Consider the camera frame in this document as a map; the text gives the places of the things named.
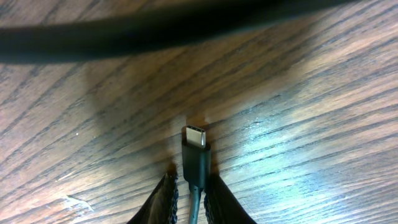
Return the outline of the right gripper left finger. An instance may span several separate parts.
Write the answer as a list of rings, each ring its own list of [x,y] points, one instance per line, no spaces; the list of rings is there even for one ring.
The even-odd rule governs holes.
[[[127,224],[176,224],[178,219],[177,180],[177,172],[169,170]]]

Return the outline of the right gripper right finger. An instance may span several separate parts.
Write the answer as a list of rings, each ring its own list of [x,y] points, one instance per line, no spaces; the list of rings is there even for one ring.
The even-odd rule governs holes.
[[[219,175],[210,175],[205,193],[208,224],[256,224]]]

